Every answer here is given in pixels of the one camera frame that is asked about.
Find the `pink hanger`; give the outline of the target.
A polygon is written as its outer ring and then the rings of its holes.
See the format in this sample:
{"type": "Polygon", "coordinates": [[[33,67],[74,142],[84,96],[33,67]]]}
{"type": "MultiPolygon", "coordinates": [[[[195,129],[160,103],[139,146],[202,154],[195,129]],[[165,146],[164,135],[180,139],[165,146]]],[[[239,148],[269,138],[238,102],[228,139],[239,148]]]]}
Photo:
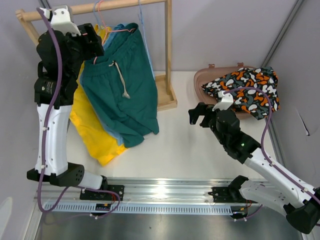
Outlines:
{"type": "Polygon", "coordinates": [[[116,43],[116,40],[115,40],[116,37],[119,37],[120,35],[126,35],[127,33],[128,33],[127,36],[129,36],[130,34],[133,34],[137,30],[137,27],[126,29],[125,28],[126,25],[124,23],[121,23],[117,26],[109,26],[109,25],[106,25],[104,19],[103,19],[103,23],[104,23],[104,27],[101,30],[102,33],[104,34],[102,38],[102,46],[103,46],[103,49],[107,52],[114,53],[116,51],[116,47],[120,46],[119,43],[116,43]]]}

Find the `camouflage patterned shorts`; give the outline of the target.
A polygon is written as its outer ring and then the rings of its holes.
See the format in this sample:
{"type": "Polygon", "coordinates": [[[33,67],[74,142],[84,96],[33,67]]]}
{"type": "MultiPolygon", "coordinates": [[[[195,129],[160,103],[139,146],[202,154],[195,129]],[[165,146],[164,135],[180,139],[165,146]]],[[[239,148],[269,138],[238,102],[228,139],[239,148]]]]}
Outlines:
{"type": "Polygon", "coordinates": [[[201,88],[205,94],[221,100],[220,91],[237,89],[231,93],[233,111],[251,114],[257,120],[269,115],[269,106],[276,112],[280,108],[277,92],[278,76],[270,66],[262,68],[241,67],[233,72],[204,83],[201,88]]]}

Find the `blue hanger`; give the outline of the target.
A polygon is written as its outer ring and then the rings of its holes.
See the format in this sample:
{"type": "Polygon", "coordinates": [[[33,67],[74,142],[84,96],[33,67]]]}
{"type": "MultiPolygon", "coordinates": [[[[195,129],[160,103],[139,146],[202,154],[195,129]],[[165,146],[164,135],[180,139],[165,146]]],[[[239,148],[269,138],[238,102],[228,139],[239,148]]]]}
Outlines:
{"type": "Polygon", "coordinates": [[[142,11],[142,4],[141,4],[140,0],[138,0],[138,7],[139,7],[138,17],[139,17],[140,24],[141,24],[142,38],[143,38],[143,42],[144,42],[144,47],[145,47],[145,50],[146,50],[146,54],[147,54],[147,58],[148,58],[148,61],[149,61],[151,73],[153,75],[153,79],[155,79],[155,74],[154,74],[154,71],[153,71],[153,64],[152,64],[152,60],[151,60],[151,57],[150,57],[148,43],[147,43],[147,39],[146,39],[144,17],[143,17],[143,11],[142,11]]]}
{"type": "Polygon", "coordinates": [[[98,26],[100,26],[101,28],[103,28],[105,25],[103,23],[103,19],[101,17],[101,13],[100,13],[100,4],[103,2],[103,0],[98,0],[94,3],[93,5],[93,15],[96,19],[96,22],[98,24],[98,26]]]}

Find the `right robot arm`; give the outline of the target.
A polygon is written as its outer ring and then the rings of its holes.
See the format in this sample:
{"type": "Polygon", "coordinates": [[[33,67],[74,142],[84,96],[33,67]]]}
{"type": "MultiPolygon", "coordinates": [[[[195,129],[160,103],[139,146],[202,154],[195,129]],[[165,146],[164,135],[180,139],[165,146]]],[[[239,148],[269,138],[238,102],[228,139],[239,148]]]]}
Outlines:
{"type": "Polygon", "coordinates": [[[263,176],[277,189],[273,190],[239,175],[230,184],[228,196],[234,202],[243,198],[260,203],[283,215],[289,224],[303,234],[310,234],[320,225],[320,190],[306,183],[269,155],[254,138],[241,131],[240,120],[230,110],[216,109],[203,102],[188,110],[194,125],[200,116],[200,126],[209,128],[233,159],[263,176]]]}

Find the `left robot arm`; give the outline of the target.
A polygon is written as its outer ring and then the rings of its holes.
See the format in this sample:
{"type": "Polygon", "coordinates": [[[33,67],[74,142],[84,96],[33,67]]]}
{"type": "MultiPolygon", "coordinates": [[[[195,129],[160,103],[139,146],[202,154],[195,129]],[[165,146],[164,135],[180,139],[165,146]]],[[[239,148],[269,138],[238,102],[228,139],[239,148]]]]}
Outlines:
{"type": "Polygon", "coordinates": [[[39,118],[37,163],[26,173],[28,180],[59,187],[91,189],[97,200],[108,196],[107,178],[67,160],[67,131],[77,79],[84,61],[103,55],[102,39],[90,23],[78,26],[79,34],[48,30],[38,41],[41,59],[34,84],[39,118]]]}

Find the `yellow shorts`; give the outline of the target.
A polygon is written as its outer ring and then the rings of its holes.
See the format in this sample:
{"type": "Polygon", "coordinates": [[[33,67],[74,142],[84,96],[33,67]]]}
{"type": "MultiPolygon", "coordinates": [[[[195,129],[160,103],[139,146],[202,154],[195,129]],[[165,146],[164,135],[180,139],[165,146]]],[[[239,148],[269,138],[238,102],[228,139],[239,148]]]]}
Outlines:
{"type": "Polygon", "coordinates": [[[119,145],[116,138],[103,129],[80,84],[80,79],[78,77],[76,80],[78,87],[73,95],[73,105],[69,118],[80,135],[88,154],[97,160],[101,166],[106,166],[127,149],[123,144],[119,145]]]}

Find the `pink translucent plastic basin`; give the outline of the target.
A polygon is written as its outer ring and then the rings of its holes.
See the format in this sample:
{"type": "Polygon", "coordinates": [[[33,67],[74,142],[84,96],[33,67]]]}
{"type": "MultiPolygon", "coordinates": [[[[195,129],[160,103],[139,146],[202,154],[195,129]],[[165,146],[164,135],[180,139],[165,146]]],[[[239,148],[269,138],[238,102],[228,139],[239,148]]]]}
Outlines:
{"type": "Polygon", "coordinates": [[[242,67],[253,68],[252,66],[244,65],[243,62],[238,62],[236,66],[227,67],[215,67],[214,64],[209,64],[208,68],[203,68],[197,71],[193,78],[193,84],[199,102],[203,102],[208,105],[215,105],[218,102],[216,98],[205,93],[202,89],[202,86],[208,82],[213,81],[214,79],[222,77],[231,72],[235,72],[242,67]]]}

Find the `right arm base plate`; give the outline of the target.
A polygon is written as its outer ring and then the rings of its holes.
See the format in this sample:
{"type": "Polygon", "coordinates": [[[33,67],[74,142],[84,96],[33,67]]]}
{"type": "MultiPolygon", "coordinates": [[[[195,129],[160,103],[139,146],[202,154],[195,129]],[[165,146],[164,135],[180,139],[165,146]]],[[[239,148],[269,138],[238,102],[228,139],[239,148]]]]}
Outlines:
{"type": "Polygon", "coordinates": [[[215,203],[239,203],[242,200],[239,191],[228,186],[214,186],[207,194],[215,203]]]}

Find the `aluminium mounting rail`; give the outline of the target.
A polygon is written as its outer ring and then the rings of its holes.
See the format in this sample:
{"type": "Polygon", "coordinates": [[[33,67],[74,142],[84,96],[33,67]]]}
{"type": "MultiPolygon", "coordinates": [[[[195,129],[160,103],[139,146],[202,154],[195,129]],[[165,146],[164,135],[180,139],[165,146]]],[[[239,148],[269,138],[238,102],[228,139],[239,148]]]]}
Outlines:
{"type": "MultiPolygon", "coordinates": [[[[108,178],[109,185],[124,185],[124,195],[122,203],[127,204],[172,204],[172,205],[201,205],[206,203],[217,204],[242,204],[240,202],[214,202],[213,197],[208,195],[212,187],[228,187],[231,184],[230,179],[143,179],[143,178],[108,178]]],[[[262,179],[254,179],[257,187],[253,183],[248,185],[249,194],[262,193],[262,185],[271,190],[280,202],[288,204],[289,198],[285,196],[284,191],[277,188],[274,184],[262,179]]],[[[41,202],[43,205],[51,204],[57,201],[64,187],[50,185],[44,182],[41,188],[41,202]]],[[[70,187],[63,194],[59,203],[76,202],[76,201],[92,201],[92,202],[108,202],[105,200],[80,200],[82,190],[70,187]]]]}

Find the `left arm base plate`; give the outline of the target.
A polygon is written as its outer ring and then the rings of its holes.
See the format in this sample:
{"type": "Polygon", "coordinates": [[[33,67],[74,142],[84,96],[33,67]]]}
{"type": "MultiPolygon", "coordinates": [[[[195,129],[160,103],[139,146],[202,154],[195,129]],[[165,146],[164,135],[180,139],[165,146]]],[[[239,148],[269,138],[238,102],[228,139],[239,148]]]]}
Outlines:
{"type": "Polygon", "coordinates": [[[120,184],[111,184],[108,186],[107,190],[112,193],[101,192],[101,191],[90,191],[84,190],[81,191],[79,199],[88,200],[88,201],[117,201],[118,197],[115,195],[118,194],[120,200],[122,201],[125,193],[125,186],[120,184]]]}

